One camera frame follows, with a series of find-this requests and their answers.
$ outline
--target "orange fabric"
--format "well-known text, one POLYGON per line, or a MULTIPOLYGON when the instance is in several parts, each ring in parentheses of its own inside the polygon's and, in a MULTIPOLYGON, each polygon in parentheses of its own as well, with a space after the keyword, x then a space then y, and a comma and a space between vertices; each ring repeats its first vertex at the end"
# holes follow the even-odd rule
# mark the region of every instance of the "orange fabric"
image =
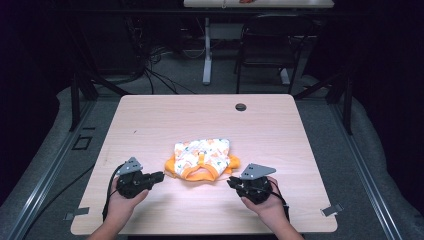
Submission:
MULTIPOLYGON (((240 167, 240 159, 238 157, 229 155, 229 158, 231 161, 223 172, 225 174, 231 174, 234 168, 240 167)), ((173 178, 179 177, 187 181, 215 181, 220 176, 214 167, 203 162, 202 157, 199 158, 199 164, 197 166, 185 169, 181 176, 175 173, 174 164, 175 155, 172 155, 165 163, 165 172, 173 178)))

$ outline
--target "table top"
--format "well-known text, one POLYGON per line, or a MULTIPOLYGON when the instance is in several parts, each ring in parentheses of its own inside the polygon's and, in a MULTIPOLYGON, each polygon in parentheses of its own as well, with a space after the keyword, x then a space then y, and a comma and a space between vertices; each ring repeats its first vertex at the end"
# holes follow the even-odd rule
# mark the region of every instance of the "table top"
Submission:
POLYGON ((184 0, 185 7, 207 8, 332 8, 333 0, 255 0, 240 3, 239 0, 184 0))
MULTIPOLYGON (((240 158, 240 176, 249 163, 273 167, 292 225, 302 233, 333 232, 334 216, 295 102, 283 94, 124 96, 105 138, 71 231, 91 234, 102 223, 109 179, 117 166, 136 157, 143 173, 164 171, 181 141, 226 138, 240 158), (245 111, 236 109, 242 103, 245 111)), ((222 175, 214 182, 165 176, 139 204, 121 234, 216 235, 270 233, 241 202, 222 175)))

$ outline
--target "finger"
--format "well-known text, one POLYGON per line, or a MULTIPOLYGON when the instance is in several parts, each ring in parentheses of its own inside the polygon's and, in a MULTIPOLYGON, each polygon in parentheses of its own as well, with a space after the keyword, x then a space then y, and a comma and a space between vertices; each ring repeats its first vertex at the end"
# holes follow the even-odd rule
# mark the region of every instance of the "finger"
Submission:
POLYGON ((118 185, 118 177, 114 178, 113 181, 112 181, 112 186, 110 188, 110 193, 111 194, 116 191, 116 186, 117 185, 118 185))
POLYGON ((271 182, 272 191, 275 193, 280 193, 280 189, 278 188, 278 181, 277 179, 267 176, 268 180, 271 182))
POLYGON ((137 204, 146 199, 149 194, 149 190, 144 189, 141 193, 137 194, 134 198, 131 199, 131 204, 135 207, 137 204))
POLYGON ((241 197, 241 201, 244 203, 244 205, 246 205, 246 207, 248 208, 248 209, 251 209, 252 208, 252 206, 254 206, 255 204, 252 202, 252 201, 250 201, 248 198, 246 198, 246 197, 241 197))

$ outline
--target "gray metal bracket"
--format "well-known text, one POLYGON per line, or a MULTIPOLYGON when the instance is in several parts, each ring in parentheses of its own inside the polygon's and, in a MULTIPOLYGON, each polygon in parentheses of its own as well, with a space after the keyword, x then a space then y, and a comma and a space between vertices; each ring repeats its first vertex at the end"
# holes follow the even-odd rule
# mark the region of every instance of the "gray metal bracket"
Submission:
POLYGON ((275 173, 275 168, 265 167, 258 164, 250 163, 241 173, 241 180, 255 180, 265 175, 275 173))
POLYGON ((118 170, 116 175, 124 175, 127 173, 132 173, 136 171, 141 171, 143 166, 137 161, 135 157, 131 157, 124 165, 118 170))

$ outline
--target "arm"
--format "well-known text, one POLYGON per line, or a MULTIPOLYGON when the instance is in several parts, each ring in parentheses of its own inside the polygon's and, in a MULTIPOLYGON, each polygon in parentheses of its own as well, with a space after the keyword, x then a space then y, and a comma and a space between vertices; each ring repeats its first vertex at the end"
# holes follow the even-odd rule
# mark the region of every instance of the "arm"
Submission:
MULTIPOLYGON (((272 191, 278 193, 278 183, 272 177, 268 177, 268 180, 275 184, 272 185, 272 191)), ((252 203, 249 199, 242 197, 241 201, 246 207, 256 214, 263 223, 277 236, 279 240, 297 240, 303 239, 303 237, 294 229, 294 227, 287 220, 284 213, 283 204, 280 199, 276 196, 271 195, 269 198, 258 205, 252 203)))
POLYGON ((149 193, 148 190, 143 190, 134 198, 126 199, 115 192, 117 181, 118 178, 115 178, 112 182, 111 194, 113 194, 110 196, 107 217, 103 224, 88 239, 116 239, 118 233, 130 219, 135 206, 143 201, 149 193))

